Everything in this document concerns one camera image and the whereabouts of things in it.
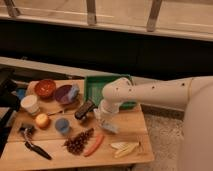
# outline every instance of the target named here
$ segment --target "metal bar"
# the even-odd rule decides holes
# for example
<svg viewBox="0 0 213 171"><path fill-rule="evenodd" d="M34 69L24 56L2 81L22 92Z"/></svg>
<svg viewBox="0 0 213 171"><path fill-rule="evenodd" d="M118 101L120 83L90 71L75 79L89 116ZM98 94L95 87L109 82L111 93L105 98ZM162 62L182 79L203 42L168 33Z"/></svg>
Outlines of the metal bar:
<svg viewBox="0 0 213 171"><path fill-rule="evenodd" d="M155 31L155 26L157 22L157 18L160 12L160 7L163 0L153 0L152 1L152 8L150 11L149 19L147 22L147 31L153 32Z"/></svg>
<svg viewBox="0 0 213 171"><path fill-rule="evenodd" d="M16 18L19 15L21 15L21 12L19 11L19 9L15 7L13 0L4 0L4 3L7 6L7 11L10 17Z"/></svg>
<svg viewBox="0 0 213 171"><path fill-rule="evenodd" d="M96 24L96 7L95 0L87 0L87 23L89 25Z"/></svg>

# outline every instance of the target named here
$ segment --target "banana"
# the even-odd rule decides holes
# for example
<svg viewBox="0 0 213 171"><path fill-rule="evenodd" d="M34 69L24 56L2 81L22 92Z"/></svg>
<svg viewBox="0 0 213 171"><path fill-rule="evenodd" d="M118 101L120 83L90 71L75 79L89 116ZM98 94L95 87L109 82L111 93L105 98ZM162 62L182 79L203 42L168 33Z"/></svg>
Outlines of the banana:
<svg viewBox="0 0 213 171"><path fill-rule="evenodd" d="M140 145L139 142L117 142L111 143L111 147L117 149L114 154L115 158L123 157L130 154L136 147Z"/></svg>

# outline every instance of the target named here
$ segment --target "wooden table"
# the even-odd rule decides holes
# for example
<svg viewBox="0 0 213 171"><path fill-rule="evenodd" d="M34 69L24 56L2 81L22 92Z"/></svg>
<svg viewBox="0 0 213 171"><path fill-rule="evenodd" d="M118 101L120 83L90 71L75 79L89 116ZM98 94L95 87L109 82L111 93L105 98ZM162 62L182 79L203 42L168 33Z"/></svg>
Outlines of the wooden table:
<svg viewBox="0 0 213 171"><path fill-rule="evenodd" d="M27 94L34 94L33 88L36 83L37 82L33 81L29 84ZM0 159L1 170L38 170L107 165L112 166L153 161L154 156L150 145L149 135L139 104L131 110L120 111L120 113L112 119L112 122L119 126L119 133L111 134L100 129L94 118L91 118L84 124L80 124L74 118L75 110L83 103L84 81L56 81L57 87L73 83L77 83L80 87L80 93L78 96L79 103L70 106L65 114L50 116L51 124L46 130L41 130L35 126L37 131L32 136L33 142L45 149L53 159L47 160L25 147L24 140L18 133L18 130L23 122L31 124L35 123L34 118L27 114L23 109L20 109ZM43 112L54 112L62 108L62 106L54 100L44 101L39 99L39 105ZM56 119L60 117L69 119L71 123L72 130L70 131L70 135L67 135L67 137L75 136L79 132L85 131L90 127L95 129L94 136L90 139L86 148L90 146L90 143L94 142L95 136L98 132L103 132L105 139L99 149L90 157L84 157L83 155L76 156L69 153L66 147L62 147L67 137L60 135L54 128ZM112 149L109 144L119 141L140 141L141 146L128 156L114 158L115 150Z"/></svg>

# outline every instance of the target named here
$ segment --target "bowl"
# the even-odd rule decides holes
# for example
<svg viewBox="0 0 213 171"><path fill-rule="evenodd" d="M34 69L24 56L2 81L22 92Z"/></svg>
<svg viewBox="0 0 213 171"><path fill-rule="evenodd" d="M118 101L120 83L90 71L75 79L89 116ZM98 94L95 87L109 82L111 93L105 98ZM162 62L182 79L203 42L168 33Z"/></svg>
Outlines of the bowl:
<svg viewBox="0 0 213 171"><path fill-rule="evenodd" d="M60 104L70 104L74 102L79 93L79 87L77 84L63 85L57 88L54 92L54 99Z"/></svg>
<svg viewBox="0 0 213 171"><path fill-rule="evenodd" d="M56 90L56 83L52 79L43 79L39 81L35 87L35 93L41 98L52 97L53 92Z"/></svg>
<svg viewBox="0 0 213 171"><path fill-rule="evenodd" d="M72 85L69 84L58 87L54 92L54 99L60 104L69 104L70 101L67 97L67 94L69 93L71 88Z"/></svg>

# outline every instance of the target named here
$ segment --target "blue cup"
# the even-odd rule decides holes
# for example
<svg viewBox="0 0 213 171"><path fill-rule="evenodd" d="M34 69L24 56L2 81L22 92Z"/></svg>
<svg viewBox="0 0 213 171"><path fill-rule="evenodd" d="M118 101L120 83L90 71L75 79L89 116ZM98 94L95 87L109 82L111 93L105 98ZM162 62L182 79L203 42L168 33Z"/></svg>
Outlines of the blue cup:
<svg viewBox="0 0 213 171"><path fill-rule="evenodd" d="M70 131L70 123L66 118L60 118L55 122L55 129L62 135L66 135Z"/></svg>

